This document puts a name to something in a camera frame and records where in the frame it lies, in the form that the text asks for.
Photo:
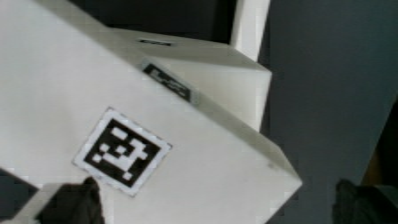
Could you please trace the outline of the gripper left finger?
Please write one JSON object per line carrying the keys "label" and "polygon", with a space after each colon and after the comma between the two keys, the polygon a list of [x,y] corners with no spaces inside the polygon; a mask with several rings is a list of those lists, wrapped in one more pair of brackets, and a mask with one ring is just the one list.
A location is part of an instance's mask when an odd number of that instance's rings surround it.
{"label": "gripper left finger", "polygon": [[92,177],[82,183],[50,183],[39,189],[11,224],[105,224],[100,185]]}

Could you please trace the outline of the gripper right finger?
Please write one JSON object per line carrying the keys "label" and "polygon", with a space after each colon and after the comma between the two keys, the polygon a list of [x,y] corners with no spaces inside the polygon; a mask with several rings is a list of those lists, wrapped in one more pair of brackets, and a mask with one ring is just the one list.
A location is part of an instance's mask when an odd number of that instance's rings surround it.
{"label": "gripper right finger", "polygon": [[336,184],[332,224],[398,224],[398,187]]}

